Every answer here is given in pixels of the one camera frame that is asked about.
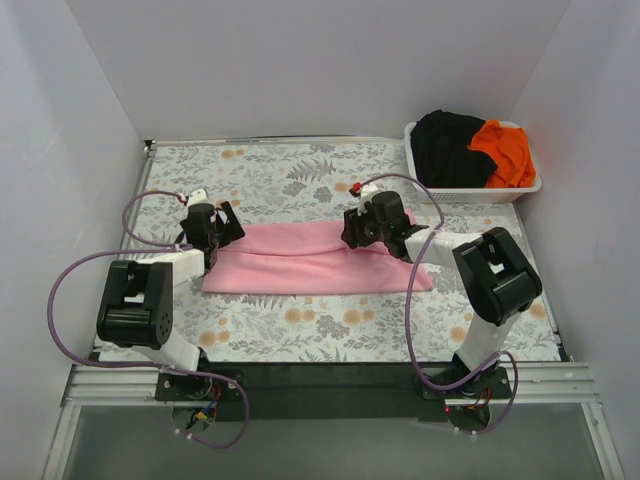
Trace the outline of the pink t-shirt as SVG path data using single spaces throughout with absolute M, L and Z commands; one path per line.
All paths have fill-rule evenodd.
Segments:
M 250 224 L 217 252 L 201 290 L 216 294 L 356 295 L 407 289 L 410 263 L 385 246 L 351 249 L 340 220 Z

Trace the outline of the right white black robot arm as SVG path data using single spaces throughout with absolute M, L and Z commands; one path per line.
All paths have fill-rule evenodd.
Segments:
M 343 214 L 341 239 L 351 249 L 381 244 L 396 260 L 412 266 L 405 300 L 405 337 L 411 363 L 429 390 L 475 397 L 489 384 L 513 324 L 541 296 L 541 279 L 511 234 L 495 227 L 481 234 L 449 233 L 414 223 L 400 195 L 371 185 L 349 190 L 358 206 Z M 418 365 L 411 336 L 411 297 L 421 264 L 458 272 L 473 310 L 471 324 L 451 365 L 428 377 Z

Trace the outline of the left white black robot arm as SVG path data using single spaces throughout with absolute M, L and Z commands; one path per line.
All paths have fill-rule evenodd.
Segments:
M 208 274 L 218 249 L 245 236 L 228 202 L 219 207 L 193 199 L 180 222 L 179 242 L 191 248 L 144 260 L 111 263 L 97 318 L 98 337 L 121 348 L 130 348 L 162 367 L 179 369 L 160 375 L 156 398 L 166 400 L 232 398 L 242 374 L 228 371 L 227 380 L 211 364 L 203 349 L 188 341 L 174 327 L 174 288 Z

